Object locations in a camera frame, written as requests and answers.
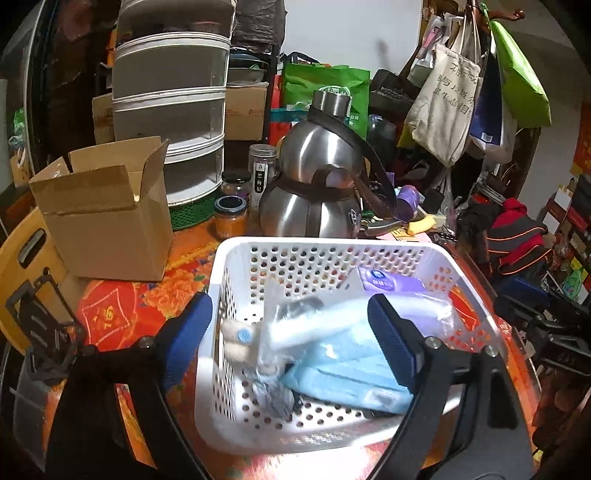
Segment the stainless steel kettle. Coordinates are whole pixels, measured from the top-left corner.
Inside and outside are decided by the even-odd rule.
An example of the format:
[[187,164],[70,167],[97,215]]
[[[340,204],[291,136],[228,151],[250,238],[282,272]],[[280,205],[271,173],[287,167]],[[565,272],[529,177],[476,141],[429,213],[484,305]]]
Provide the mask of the stainless steel kettle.
[[[310,112],[324,112],[342,124],[349,102],[347,95],[317,90]],[[361,230],[376,236],[399,224],[389,220],[362,226],[355,187],[363,186],[355,179],[365,174],[363,154],[343,136],[310,118],[299,122],[285,136],[278,176],[259,205],[259,225],[264,235],[356,238]]]

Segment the purple package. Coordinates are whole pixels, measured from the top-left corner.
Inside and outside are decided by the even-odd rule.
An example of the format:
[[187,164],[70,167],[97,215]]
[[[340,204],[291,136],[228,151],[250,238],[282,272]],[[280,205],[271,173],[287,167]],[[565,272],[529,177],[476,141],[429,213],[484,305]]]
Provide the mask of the purple package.
[[371,293],[427,291],[423,282],[418,278],[363,267],[359,267],[358,270],[363,289]]

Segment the jar lid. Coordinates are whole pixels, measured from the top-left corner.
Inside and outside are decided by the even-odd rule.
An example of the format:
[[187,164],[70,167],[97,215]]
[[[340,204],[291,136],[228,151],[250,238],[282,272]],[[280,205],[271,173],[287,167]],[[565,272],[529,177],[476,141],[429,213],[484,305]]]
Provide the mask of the jar lid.
[[247,183],[251,181],[252,175],[245,168],[239,170],[224,170],[222,180],[226,183]]
[[273,145],[267,145],[264,143],[251,145],[248,151],[251,155],[262,158],[273,158],[277,156],[277,147],[273,147]]
[[237,195],[226,195],[215,201],[213,209],[227,215],[242,213],[246,210],[246,200]]

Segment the green basket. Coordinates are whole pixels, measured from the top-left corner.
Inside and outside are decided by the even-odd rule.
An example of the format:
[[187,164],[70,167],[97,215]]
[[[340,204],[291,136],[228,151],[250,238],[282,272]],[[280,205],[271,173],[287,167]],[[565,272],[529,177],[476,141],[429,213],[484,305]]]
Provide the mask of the green basket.
[[216,199],[217,190],[192,203],[169,207],[170,222],[173,225],[173,230],[184,230],[211,218],[213,215],[213,204]]

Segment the red item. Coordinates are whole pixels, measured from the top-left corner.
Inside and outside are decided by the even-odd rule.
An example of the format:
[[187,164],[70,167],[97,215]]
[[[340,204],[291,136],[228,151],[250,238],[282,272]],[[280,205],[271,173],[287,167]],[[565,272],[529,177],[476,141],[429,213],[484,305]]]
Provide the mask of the red item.
[[499,261],[499,266],[504,267],[506,265],[512,265],[514,262],[517,262],[521,257],[527,255],[530,250],[540,245],[544,245],[544,239],[541,235],[536,235],[533,238],[523,242],[520,246],[515,248],[512,252],[506,254],[501,260]]
[[493,228],[507,226],[527,215],[527,207],[515,198],[506,199],[503,202],[503,213],[501,213],[492,224]]

